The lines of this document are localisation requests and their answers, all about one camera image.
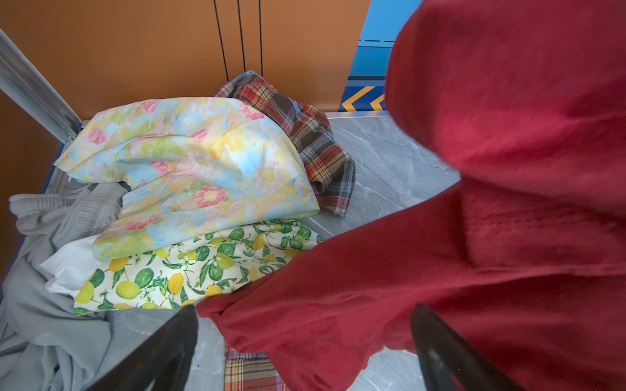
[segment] blue panel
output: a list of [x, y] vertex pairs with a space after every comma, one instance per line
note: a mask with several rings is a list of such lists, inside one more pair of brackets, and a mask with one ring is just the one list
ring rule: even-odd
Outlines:
[[350, 76], [385, 76], [391, 48], [359, 46], [350, 70]]
[[359, 46], [393, 46], [404, 23], [421, 3], [422, 0], [372, 0]]
[[371, 79], [352, 79], [346, 81], [346, 87], [385, 87], [384, 78], [381, 80], [371, 80]]
[[[344, 90], [344, 95], [341, 98], [341, 102], [343, 103], [347, 101], [348, 99], [350, 99], [350, 97], [352, 97], [354, 94], [362, 90], [363, 87], [365, 86], [346, 87], [346, 89]], [[356, 102], [352, 104], [352, 106], [354, 107], [356, 111], [372, 111], [373, 109], [372, 109], [371, 103], [374, 100], [376, 100], [378, 97], [380, 97], [382, 94], [385, 93], [384, 86], [371, 86], [371, 87], [373, 87], [371, 91], [366, 93], [364, 96], [361, 96]], [[381, 108], [383, 110], [387, 110], [387, 106], [385, 105], [384, 100], [381, 102]], [[343, 105], [339, 106], [339, 111], [345, 111], [345, 110], [346, 109], [343, 107]]]

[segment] yellow lemon pattern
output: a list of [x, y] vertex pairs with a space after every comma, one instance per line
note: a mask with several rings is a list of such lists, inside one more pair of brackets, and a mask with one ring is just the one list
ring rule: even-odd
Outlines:
[[141, 288], [134, 282], [122, 281], [115, 289], [115, 292], [121, 298], [132, 299], [141, 293]]
[[222, 289], [217, 285], [209, 285], [207, 290], [204, 291], [205, 297], [211, 297], [215, 295], [221, 295]]
[[74, 313], [193, 305], [282, 268], [322, 240], [298, 221], [276, 219], [118, 258], [92, 274]]
[[87, 304], [93, 298], [93, 284], [91, 281], [87, 281], [78, 294], [76, 295], [76, 302], [80, 304]]
[[111, 263], [109, 263], [109, 270], [112, 271], [113, 273], [118, 272], [124, 269], [124, 267], [126, 267], [126, 264], [128, 264], [127, 256], [125, 256], [124, 258], [114, 259], [111, 261]]
[[182, 274], [176, 273], [170, 277], [170, 282], [168, 282], [167, 287], [170, 289], [170, 292], [174, 295], [178, 295], [180, 290], [183, 288], [183, 284], [185, 283], [185, 278]]

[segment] marble countertop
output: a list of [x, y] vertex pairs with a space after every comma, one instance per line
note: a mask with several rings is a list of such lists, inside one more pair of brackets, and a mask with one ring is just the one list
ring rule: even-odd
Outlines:
[[[388, 116], [329, 117], [335, 140], [356, 162], [356, 186], [344, 218], [319, 213], [303, 219], [322, 236], [338, 235], [418, 204], [459, 180], [455, 170], [404, 134]], [[113, 338], [96, 379], [136, 349], [173, 313], [108, 312]], [[223, 390], [224, 339], [211, 320], [199, 318], [198, 322], [198, 342], [185, 390]], [[350, 390], [425, 390], [417, 356], [388, 349], [373, 355]]]

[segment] plaid fabric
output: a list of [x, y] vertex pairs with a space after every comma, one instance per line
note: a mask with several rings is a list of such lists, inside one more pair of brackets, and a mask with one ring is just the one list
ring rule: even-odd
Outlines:
[[354, 189], [354, 161], [332, 139], [323, 111], [279, 94], [254, 71], [240, 74], [215, 96], [239, 99], [276, 122], [298, 150], [320, 208], [346, 215]]
[[237, 353], [226, 345], [224, 391], [289, 391], [265, 353]]

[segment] metal frame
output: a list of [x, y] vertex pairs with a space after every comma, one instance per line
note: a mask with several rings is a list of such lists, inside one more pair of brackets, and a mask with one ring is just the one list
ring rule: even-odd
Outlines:
[[0, 29], [0, 89], [60, 142], [76, 138], [81, 120]]
[[187, 305], [87, 391], [183, 391], [197, 338], [196, 311]]
[[411, 334], [428, 391], [524, 391], [426, 305], [411, 317]]

